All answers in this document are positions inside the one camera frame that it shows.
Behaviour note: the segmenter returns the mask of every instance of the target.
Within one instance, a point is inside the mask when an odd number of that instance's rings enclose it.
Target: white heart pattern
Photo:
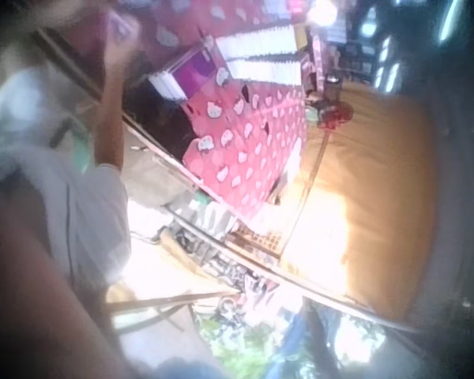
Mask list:
[[[260,96],[255,93],[253,95],[253,98],[251,99],[251,105],[253,106],[253,109],[257,109],[258,108],[258,101],[260,100]]]
[[[222,182],[223,180],[225,180],[228,176],[228,167],[227,166],[224,166],[221,170],[218,171],[217,175],[216,175],[216,178]]]
[[[243,19],[243,21],[247,21],[247,15],[246,15],[246,11],[242,8],[236,8],[235,9],[235,13],[237,14],[237,16],[239,16],[240,18]]]
[[[230,77],[230,73],[224,67],[220,67],[216,73],[216,83],[220,87],[224,87],[228,84],[228,78]]]
[[[235,178],[232,179],[231,181],[231,186],[236,187],[240,184],[240,176],[236,176]]]
[[[207,102],[207,115],[210,118],[218,118],[223,113],[223,108],[213,103],[212,101]]]
[[[231,140],[234,139],[234,134],[230,129],[226,129],[221,135],[221,146],[226,148],[229,146]]]
[[[252,131],[253,131],[253,126],[250,123],[247,123],[246,126],[244,126],[244,137],[246,139],[249,138]]]
[[[246,162],[246,159],[247,159],[247,153],[239,152],[239,155],[237,156],[237,160],[239,161],[239,163]]]
[[[244,99],[239,98],[234,105],[234,112],[238,115],[241,115],[243,113],[244,109]]]
[[[214,18],[219,18],[220,20],[224,20],[226,17],[224,16],[223,8],[220,6],[214,6],[211,8],[211,14]]]
[[[156,28],[156,40],[165,47],[177,47],[179,45],[178,36],[167,30],[163,25],[158,25]]]
[[[214,142],[211,136],[204,136],[198,140],[198,151],[202,154],[209,152],[214,149]]]

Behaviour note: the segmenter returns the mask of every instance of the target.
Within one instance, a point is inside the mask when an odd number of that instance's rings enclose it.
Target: man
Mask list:
[[[1,373],[128,375],[72,293],[91,308],[130,255],[121,109],[140,25],[122,22],[126,36],[116,24],[107,31],[95,166],[81,175],[47,148],[0,150]]]

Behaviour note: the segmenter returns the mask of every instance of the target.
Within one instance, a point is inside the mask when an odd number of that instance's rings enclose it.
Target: orange cloth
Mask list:
[[[353,119],[329,137],[281,265],[401,320],[431,251],[431,126],[410,99],[362,84],[346,84],[341,99],[353,106]]]

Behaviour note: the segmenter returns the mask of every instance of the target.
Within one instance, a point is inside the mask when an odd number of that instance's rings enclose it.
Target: pink fabric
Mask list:
[[[303,90],[246,84],[248,103],[241,92],[244,83],[230,77],[216,47],[211,54],[218,62],[216,74],[183,104],[198,135],[183,163],[203,190],[249,222],[283,172],[297,139],[305,145]]]

